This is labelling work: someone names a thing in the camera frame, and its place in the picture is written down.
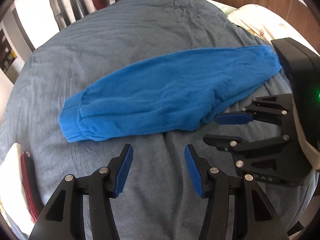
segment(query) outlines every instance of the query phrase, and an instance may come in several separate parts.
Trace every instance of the bed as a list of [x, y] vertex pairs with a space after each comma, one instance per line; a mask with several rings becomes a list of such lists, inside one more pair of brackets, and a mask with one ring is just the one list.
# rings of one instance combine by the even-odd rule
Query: bed
[[[186, 49], [259, 44], [268, 45], [203, 0], [121, 0], [94, 12], [55, 35], [26, 62], [1, 125], [0, 164], [13, 143], [21, 144], [22, 151], [33, 157], [39, 193], [46, 203], [66, 174], [90, 175], [130, 143], [134, 161], [123, 193], [111, 200], [120, 239], [197, 239], [207, 201], [193, 190], [183, 157], [185, 145], [192, 143], [201, 157], [236, 176], [231, 155], [205, 145], [203, 135], [234, 135], [254, 141], [275, 136], [276, 126], [211, 122], [194, 132], [68, 143], [58, 116], [67, 98], [128, 64]], [[290, 92], [280, 71], [226, 111], [238, 111], [255, 97]], [[260, 184], [287, 230], [308, 205], [317, 179], [313, 172], [307, 186]], [[88, 199], [84, 203], [86, 239], [92, 239]], [[233, 206], [231, 201], [230, 218]], [[227, 233], [230, 239], [231, 222]]]

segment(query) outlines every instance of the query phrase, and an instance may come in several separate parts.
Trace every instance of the blue fleece pants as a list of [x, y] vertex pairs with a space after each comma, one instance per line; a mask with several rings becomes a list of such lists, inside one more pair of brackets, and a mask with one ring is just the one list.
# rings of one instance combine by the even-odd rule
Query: blue fleece pants
[[279, 72], [269, 46], [205, 48], [131, 64], [65, 101], [69, 142], [193, 131]]

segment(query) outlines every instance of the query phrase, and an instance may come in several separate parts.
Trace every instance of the silver rivet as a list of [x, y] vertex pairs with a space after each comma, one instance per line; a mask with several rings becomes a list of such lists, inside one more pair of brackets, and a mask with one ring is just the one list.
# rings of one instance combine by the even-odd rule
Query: silver rivet
[[282, 138], [283, 138], [285, 141], [289, 141], [289, 140], [290, 140], [290, 136], [287, 135], [287, 134], [284, 134], [284, 135], [282, 136]]
[[210, 172], [213, 174], [217, 174], [219, 172], [218, 168], [212, 167], [210, 168]]
[[244, 165], [243, 161], [241, 161], [241, 160], [236, 161], [236, 166], [237, 166], [238, 168], [242, 168], [243, 165]]
[[108, 168], [107, 168], [107, 167], [102, 167], [102, 168], [99, 169], [99, 172], [100, 172], [101, 174], [107, 173], [107, 172], [108, 172]]
[[246, 175], [244, 176], [244, 178], [245, 178], [246, 180], [248, 180], [248, 181], [253, 180], [253, 177], [252, 177], [250, 174], [246, 174]]
[[237, 145], [237, 142], [236, 141], [231, 141], [229, 144], [230, 144], [230, 146], [234, 147], [234, 146]]
[[65, 178], [64, 178], [66, 181], [71, 181], [73, 180], [73, 176], [71, 174], [67, 175]]

